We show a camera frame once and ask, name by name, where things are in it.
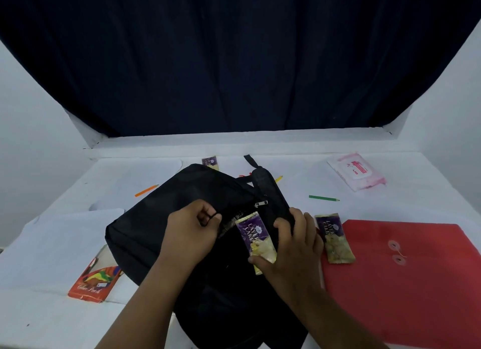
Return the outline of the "person's left hand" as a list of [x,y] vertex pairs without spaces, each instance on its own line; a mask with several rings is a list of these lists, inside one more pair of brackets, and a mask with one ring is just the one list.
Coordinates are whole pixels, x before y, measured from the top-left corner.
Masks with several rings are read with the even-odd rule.
[[188,204],[168,216],[158,261],[189,275],[212,250],[218,231],[196,222]]

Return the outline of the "person's right hand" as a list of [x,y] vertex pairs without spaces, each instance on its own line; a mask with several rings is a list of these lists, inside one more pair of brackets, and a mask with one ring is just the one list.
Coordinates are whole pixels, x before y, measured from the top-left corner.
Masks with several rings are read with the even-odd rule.
[[279,236],[276,273],[263,275],[284,302],[295,286],[321,286],[320,258],[315,253],[316,225],[310,214],[303,214],[307,224],[305,245],[293,240],[294,226],[286,219],[277,218],[274,222]]

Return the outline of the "black backpack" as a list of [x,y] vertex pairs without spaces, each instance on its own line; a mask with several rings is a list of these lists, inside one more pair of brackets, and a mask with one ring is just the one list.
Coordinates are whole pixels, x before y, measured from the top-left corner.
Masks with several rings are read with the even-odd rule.
[[105,239],[125,275],[140,285],[159,255],[167,218],[202,199],[222,215],[216,243],[193,270],[174,306],[177,326],[191,341],[173,339],[174,349],[301,349],[307,330],[262,275],[248,262],[248,250],[235,225],[258,212],[275,248],[276,218],[294,218],[268,170],[235,178],[191,164],[130,208],[106,228]]

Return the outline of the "person's left forearm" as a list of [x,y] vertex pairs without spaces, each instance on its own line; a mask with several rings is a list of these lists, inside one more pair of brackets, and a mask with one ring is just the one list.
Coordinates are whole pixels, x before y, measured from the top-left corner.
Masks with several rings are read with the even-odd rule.
[[159,257],[95,349],[165,349],[174,305],[195,265]]

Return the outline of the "person's right forearm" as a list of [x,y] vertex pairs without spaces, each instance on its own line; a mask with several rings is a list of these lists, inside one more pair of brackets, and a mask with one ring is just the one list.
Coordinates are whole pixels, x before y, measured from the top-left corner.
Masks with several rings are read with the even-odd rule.
[[320,349],[389,349],[318,286],[295,286],[285,298]]

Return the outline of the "orange pencil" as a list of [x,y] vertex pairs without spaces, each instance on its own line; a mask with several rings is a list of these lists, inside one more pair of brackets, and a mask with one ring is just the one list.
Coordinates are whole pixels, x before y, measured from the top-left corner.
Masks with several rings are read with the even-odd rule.
[[144,190],[136,193],[134,196],[135,196],[136,198],[138,198],[138,197],[140,197],[140,196],[143,196],[143,195],[145,195],[145,194],[150,193],[151,191],[155,190],[155,189],[158,188],[158,187],[159,187],[159,184],[152,185],[152,186],[150,186],[150,187],[148,187],[148,188],[146,188],[146,189],[144,189]]

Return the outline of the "pink wet wipes pack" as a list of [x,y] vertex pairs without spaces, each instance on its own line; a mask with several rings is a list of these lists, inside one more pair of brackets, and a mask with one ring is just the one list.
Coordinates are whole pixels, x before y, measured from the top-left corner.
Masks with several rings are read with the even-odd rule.
[[387,183],[386,178],[358,153],[333,156],[327,163],[353,192]]

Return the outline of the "orange colour pencil box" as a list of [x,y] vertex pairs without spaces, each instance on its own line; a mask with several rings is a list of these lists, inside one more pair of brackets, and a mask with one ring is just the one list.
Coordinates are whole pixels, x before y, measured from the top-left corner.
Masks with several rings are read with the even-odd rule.
[[67,296],[102,303],[123,274],[110,248],[105,244],[70,288]]

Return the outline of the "dark navy curtain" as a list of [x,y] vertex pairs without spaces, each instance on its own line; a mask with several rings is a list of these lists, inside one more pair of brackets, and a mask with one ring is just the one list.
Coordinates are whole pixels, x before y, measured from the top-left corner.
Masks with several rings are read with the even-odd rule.
[[0,0],[0,40],[108,137],[382,127],[481,0]]

